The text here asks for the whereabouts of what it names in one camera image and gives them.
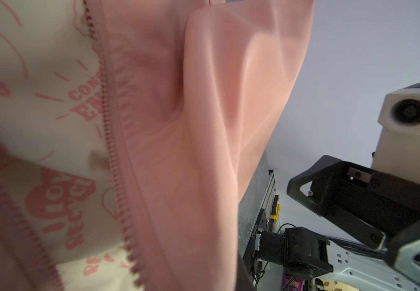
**gray wall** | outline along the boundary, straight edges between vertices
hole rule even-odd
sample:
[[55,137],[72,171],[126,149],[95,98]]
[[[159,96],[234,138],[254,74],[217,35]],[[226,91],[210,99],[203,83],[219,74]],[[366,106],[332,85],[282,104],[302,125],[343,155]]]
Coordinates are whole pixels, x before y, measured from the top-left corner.
[[[370,166],[384,96],[418,82],[420,1],[316,1],[305,62],[267,147],[280,223],[350,238],[287,197],[287,183],[324,154]],[[259,290],[279,290],[266,276]]]

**black circular lens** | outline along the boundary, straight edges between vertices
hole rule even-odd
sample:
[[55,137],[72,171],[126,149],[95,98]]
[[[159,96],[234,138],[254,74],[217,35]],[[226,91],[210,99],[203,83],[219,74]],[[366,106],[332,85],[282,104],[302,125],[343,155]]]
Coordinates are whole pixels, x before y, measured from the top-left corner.
[[420,123],[420,101],[406,99],[394,105],[393,116],[396,121],[405,124]]

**pink fabric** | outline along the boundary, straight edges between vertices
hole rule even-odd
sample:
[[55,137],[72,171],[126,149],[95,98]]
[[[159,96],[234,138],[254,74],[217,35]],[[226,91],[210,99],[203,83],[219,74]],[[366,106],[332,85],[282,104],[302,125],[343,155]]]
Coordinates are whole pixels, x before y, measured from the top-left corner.
[[140,282],[233,290],[237,204],[300,70],[312,1],[88,3]]

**zipper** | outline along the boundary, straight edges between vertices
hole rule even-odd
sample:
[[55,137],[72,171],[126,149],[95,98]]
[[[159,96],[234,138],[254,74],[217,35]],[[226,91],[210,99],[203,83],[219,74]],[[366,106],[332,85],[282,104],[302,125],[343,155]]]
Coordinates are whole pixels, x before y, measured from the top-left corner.
[[[34,274],[29,275],[27,274],[28,280],[34,284],[35,288],[43,288],[43,285],[46,284],[44,282],[45,279],[48,279],[52,282],[52,290],[55,291],[64,291],[64,284],[61,280],[61,276],[56,269],[54,262],[51,260],[48,251],[45,249],[42,241],[38,238],[35,231],[32,229],[31,224],[26,220],[25,216],[19,209],[19,207],[12,201],[10,195],[6,190],[3,188],[0,182],[0,216],[7,217],[9,221],[13,222],[15,227],[19,230],[18,233],[22,236],[24,241],[28,241],[30,243],[30,249],[32,250],[33,255],[37,258],[37,263],[42,264],[42,268],[38,266],[37,268],[40,270],[39,275],[46,276],[43,277],[34,277]],[[9,246],[14,245],[12,240],[10,241],[2,241],[3,243],[7,243]],[[24,269],[33,268],[31,263],[28,262],[20,262],[22,271]]]
[[131,262],[130,271],[134,276],[139,277],[133,282],[137,286],[143,286],[143,290],[151,291],[153,288],[146,276],[147,271],[144,266],[143,259],[139,257],[141,253],[140,247],[136,239],[133,220],[129,206],[127,205],[127,197],[124,187],[123,178],[121,175],[120,167],[118,164],[118,156],[114,144],[113,128],[111,125],[109,100],[108,100],[108,83],[107,71],[105,68],[105,55],[103,54],[103,47],[100,39],[99,32],[97,31],[98,23],[90,13],[90,1],[84,0],[85,4],[85,17],[91,30],[91,36],[95,41],[96,52],[99,56],[100,73],[101,73],[101,89],[102,89],[102,108],[103,108],[103,126],[105,129],[105,139],[107,143],[107,151],[109,157],[110,171],[113,175],[114,190],[116,192],[116,202],[118,204],[119,220],[122,225],[123,234],[125,237],[125,248],[129,252],[127,259]]

